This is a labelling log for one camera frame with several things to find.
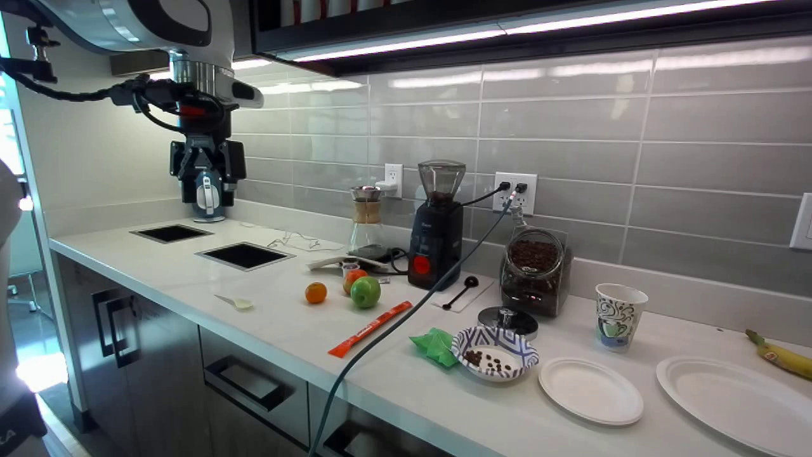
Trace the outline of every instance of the coffee bean jar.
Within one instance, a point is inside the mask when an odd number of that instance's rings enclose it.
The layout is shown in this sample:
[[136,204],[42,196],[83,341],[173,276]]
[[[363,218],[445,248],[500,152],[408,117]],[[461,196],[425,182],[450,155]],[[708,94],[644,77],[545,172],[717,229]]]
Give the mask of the coffee bean jar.
[[561,233],[519,229],[500,267],[502,304],[536,318],[555,318],[565,299],[570,252]]

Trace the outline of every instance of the green apple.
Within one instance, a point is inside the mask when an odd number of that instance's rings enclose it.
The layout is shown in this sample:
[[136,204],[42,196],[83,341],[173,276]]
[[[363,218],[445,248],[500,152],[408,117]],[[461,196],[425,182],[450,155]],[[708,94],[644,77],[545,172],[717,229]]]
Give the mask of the green apple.
[[375,276],[358,276],[349,286],[349,299],[358,310],[373,310],[380,299],[380,282]]

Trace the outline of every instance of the glass jar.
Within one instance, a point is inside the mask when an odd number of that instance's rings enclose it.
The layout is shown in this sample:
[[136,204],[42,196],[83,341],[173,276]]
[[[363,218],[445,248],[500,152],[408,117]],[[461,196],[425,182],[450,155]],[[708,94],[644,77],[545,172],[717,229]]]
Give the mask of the glass jar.
[[570,254],[561,233],[519,229],[502,254],[502,304],[555,318],[563,303],[568,259]]
[[353,196],[356,196],[356,215],[353,215],[348,252],[358,254],[360,248],[377,247],[380,190],[375,185],[358,185]]

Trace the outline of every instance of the chopsticks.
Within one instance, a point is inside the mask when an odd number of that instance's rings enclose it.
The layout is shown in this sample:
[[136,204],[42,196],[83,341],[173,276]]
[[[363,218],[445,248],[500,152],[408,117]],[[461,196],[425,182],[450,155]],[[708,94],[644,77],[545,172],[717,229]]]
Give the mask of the chopsticks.
[[367,322],[363,331],[358,331],[356,336],[349,336],[348,341],[342,341],[340,346],[335,346],[330,350],[330,355],[335,357],[346,357],[358,343],[363,343],[367,336],[373,336],[375,331],[380,331],[385,322],[391,322],[392,318],[403,314],[405,310],[410,310],[410,303],[403,299],[392,306],[387,306],[382,314],[377,314],[373,322]]

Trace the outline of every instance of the wall outlet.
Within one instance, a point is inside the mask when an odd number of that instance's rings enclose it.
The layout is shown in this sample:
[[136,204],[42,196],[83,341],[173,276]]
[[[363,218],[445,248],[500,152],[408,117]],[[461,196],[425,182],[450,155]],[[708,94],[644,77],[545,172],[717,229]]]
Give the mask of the wall outlet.
[[812,192],[804,192],[788,239],[792,248],[812,248]]
[[495,174],[495,188],[500,188],[500,182],[510,182],[510,190],[495,192],[491,196],[491,211],[505,211],[508,196],[514,190],[518,182],[526,182],[528,190],[522,192],[522,214],[533,214],[536,211],[536,172],[500,172]]
[[385,163],[382,179],[377,179],[375,188],[385,197],[403,197],[403,163]]

